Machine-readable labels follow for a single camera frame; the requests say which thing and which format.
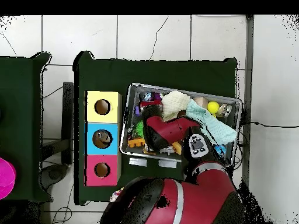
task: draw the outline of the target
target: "pink bowl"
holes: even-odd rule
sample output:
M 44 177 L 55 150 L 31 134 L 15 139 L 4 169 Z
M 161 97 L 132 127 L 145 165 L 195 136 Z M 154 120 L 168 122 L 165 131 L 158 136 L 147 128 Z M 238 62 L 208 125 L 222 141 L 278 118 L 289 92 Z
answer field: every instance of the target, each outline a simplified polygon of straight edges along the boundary
M 16 180 L 16 170 L 14 166 L 6 160 L 0 158 L 0 200 L 11 193 Z

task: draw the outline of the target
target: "metal tray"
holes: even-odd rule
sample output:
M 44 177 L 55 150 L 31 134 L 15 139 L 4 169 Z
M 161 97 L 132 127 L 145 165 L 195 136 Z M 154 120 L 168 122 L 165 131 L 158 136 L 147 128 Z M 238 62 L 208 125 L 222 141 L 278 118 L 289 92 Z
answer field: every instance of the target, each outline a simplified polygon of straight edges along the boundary
M 171 153 L 170 155 L 168 155 L 167 153 L 157 153 L 156 155 L 143 154 L 143 152 L 142 152 L 143 146 L 130 148 L 127 143 L 128 128 L 131 126 L 131 124 L 136 125 L 136 123 L 138 123 L 141 120 L 141 117 L 137 117 L 133 111 L 134 107 L 139 103 L 139 93 L 141 93 L 141 92 L 157 92 L 157 93 L 167 94 L 174 90 L 185 93 L 185 94 L 191 96 L 191 98 L 203 96 L 208 101 L 216 101 L 219 104 L 221 104 L 221 103 L 230 104 L 232 106 L 232 111 L 229 114 L 229 116 L 218 118 L 218 120 L 223 122 L 224 124 L 227 124 L 228 126 L 232 127 L 233 129 L 235 129 L 238 132 L 239 121 L 241 118 L 241 111 L 242 111 L 242 102 L 239 99 L 215 96 L 215 95 L 203 94 L 203 93 L 196 93 L 196 92 L 184 91 L 184 90 L 179 90 L 179 89 L 170 89 L 167 87 L 157 87 L 157 86 L 145 85 L 145 84 L 140 84 L 140 83 L 132 83 L 128 87 L 126 109 L 125 109 L 124 119 L 123 119 L 123 129 L 121 132 L 120 151 L 122 153 L 124 153 L 126 155 L 131 155 L 131 156 L 142 156 L 145 158 L 154 158 L 154 159 L 162 159 L 162 160 L 171 160 L 171 161 L 181 162 L 181 156 L 176 153 Z M 231 161 L 230 164 L 233 164 L 233 162 L 234 162 L 236 146 L 237 146 L 236 140 L 233 143 L 228 143 L 226 145 L 227 158 L 228 158 L 228 160 Z

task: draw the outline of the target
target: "circular hole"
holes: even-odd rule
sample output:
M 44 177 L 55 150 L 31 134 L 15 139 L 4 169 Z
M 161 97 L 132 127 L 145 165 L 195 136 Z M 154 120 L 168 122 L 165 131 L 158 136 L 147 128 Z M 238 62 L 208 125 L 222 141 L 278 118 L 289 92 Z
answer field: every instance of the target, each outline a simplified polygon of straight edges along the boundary
M 95 166 L 95 174 L 100 178 L 107 177 L 109 173 L 110 167 L 107 164 L 100 162 Z
M 95 103 L 95 111 L 100 115 L 106 115 L 110 111 L 110 103 L 107 100 L 98 100 Z
M 92 136 L 93 144 L 99 149 L 106 149 L 112 143 L 112 135 L 105 129 L 99 129 Z

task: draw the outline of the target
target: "white stripe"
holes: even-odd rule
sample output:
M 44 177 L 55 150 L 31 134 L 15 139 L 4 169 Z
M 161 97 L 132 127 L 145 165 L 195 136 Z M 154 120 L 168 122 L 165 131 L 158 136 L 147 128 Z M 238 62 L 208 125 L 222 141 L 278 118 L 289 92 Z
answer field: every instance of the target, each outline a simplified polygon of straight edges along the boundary
M 176 187 L 178 188 L 178 204 L 176 206 L 175 218 L 172 224 L 180 224 L 180 220 L 183 215 L 183 206 L 184 206 L 184 190 L 183 186 L 174 180 Z
M 207 170 L 212 170 L 212 169 L 216 169 L 216 170 L 220 170 L 224 173 L 227 174 L 227 172 L 225 171 L 224 167 L 222 165 L 220 165 L 219 163 L 213 163 L 213 162 L 206 162 L 204 164 L 201 164 L 199 166 L 197 166 L 193 172 L 192 172 L 192 176 L 196 173 L 196 170 L 199 169 L 199 174 L 207 171 Z

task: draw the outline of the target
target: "green tablecloth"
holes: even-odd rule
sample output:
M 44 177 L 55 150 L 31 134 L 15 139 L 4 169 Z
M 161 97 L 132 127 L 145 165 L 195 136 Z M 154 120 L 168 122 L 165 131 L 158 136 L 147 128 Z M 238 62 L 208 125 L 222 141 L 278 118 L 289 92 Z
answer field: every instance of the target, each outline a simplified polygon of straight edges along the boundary
M 0 57 L 0 157 L 16 169 L 6 200 L 49 201 L 39 183 L 41 72 L 50 54 Z
M 108 201 L 112 193 L 138 176 L 182 179 L 177 169 L 158 166 L 158 159 L 148 159 L 147 167 L 130 165 L 129 156 L 121 155 L 121 177 L 115 187 L 84 186 L 84 91 L 113 91 L 123 96 L 123 110 L 128 86 L 133 83 L 182 89 L 211 95 L 235 97 L 235 58 L 220 61 L 128 61 L 93 59 L 90 52 L 81 52 L 74 61 L 75 72 L 75 202 Z

